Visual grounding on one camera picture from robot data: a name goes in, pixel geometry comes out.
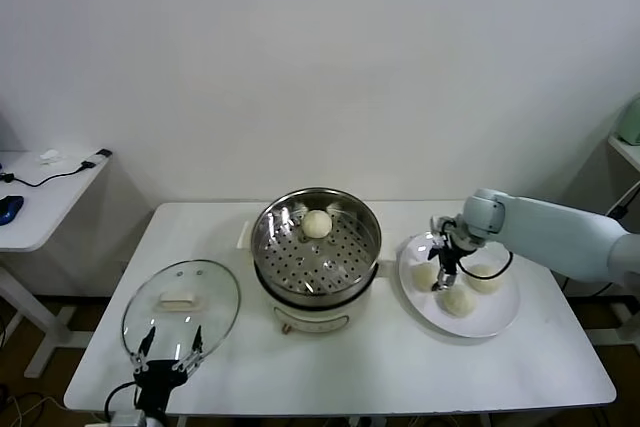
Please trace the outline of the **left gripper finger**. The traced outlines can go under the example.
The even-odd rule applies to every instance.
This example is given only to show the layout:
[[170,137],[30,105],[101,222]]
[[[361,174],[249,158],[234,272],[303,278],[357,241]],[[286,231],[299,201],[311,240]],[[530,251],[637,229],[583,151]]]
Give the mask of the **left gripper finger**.
[[173,369],[184,373],[195,371],[204,359],[203,344],[202,326],[199,325],[193,336],[190,352],[181,357]]
[[137,351],[130,355],[130,360],[133,364],[135,373],[140,373],[148,369],[147,356],[154,341],[155,334],[156,327],[152,326],[149,332],[140,341]]

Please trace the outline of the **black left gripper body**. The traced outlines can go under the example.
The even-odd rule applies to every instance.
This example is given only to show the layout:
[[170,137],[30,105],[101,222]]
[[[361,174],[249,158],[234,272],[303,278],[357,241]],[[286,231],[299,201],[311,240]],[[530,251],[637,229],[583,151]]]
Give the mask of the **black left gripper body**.
[[152,360],[134,372],[139,388],[135,406],[144,412],[165,412],[171,392],[188,380],[188,374],[177,367],[176,360]]

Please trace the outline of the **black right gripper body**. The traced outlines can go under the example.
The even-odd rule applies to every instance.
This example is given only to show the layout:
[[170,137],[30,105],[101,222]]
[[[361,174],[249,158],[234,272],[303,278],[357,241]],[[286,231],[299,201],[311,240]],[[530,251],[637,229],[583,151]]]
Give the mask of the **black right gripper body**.
[[440,267],[446,273],[455,273],[460,260],[473,253],[473,239],[464,228],[443,226],[437,247]]

